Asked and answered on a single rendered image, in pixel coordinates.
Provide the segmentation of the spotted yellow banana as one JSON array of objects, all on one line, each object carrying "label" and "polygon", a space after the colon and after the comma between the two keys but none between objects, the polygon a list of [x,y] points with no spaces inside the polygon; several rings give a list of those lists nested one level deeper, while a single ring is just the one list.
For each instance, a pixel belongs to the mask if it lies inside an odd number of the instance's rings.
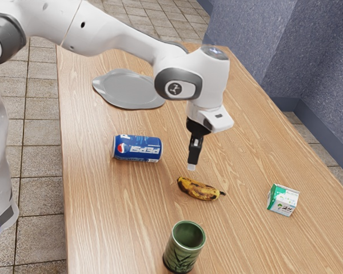
[{"label": "spotted yellow banana", "polygon": [[215,187],[190,178],[179,177],[177,179],[177,184],[182,192],[188,194],[193,198],[204,201],[216,200],[221,195],[226,195],[225,192],[220,191]]}]

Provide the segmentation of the grey round plate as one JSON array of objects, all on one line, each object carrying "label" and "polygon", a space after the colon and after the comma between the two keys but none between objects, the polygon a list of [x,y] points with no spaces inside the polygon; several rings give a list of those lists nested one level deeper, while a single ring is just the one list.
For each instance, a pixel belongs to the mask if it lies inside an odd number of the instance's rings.
[{"label": "grey round plate", "polygon": [[153,109],[165,103],[157,94],[152,77],[124,68],[94,78],[92,85],[105,101],[126,110]]}]

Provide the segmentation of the blue soda can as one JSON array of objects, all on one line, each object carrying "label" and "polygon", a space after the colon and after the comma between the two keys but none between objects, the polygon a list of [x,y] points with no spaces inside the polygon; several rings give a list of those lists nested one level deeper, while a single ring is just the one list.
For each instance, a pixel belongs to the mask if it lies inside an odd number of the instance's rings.
[{"label": "blue soda can", "polygon": [[156,163],[163,152],[160,138],[119,134],[113,139],[112,157],[118,160]]}]

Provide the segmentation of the white green milk carton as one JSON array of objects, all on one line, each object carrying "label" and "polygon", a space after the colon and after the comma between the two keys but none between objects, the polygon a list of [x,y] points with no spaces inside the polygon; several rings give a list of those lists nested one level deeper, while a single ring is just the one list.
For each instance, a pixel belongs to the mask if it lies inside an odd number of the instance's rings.
[{"label": "white green milk carton", "polygon": [[275,213],[290,217],[295,210],[300,192],[280,184],[273,184],[267,197],[266,208]]}]

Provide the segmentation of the green ceramic cup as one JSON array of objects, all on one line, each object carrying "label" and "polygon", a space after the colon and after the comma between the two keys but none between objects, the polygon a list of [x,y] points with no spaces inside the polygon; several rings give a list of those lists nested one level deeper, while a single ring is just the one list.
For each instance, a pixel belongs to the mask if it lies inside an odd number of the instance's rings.
[{"label": "green ceramic cup", "polygon": [[189,273],[205,245],[206,235],[197,223],[182,220],[174,225],[163,252],[164,266],[175,274]]}]

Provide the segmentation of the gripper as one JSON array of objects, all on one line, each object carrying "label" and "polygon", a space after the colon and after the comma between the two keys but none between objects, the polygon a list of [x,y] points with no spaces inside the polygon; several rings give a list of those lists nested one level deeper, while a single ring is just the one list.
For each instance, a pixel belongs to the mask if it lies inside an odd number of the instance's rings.
[{"label": "gripper", "polygon": [[188,170],[195,171],[196,165],[198,164],[198,159],[200,156],[201,149],[193,146],[202,147],[202,141],[205,135],[211,133],[211,131],[204,125],[191,120],[187,117],[186,128],[191,133],[190,143],[189,143],[189,154],[188,154]]}]

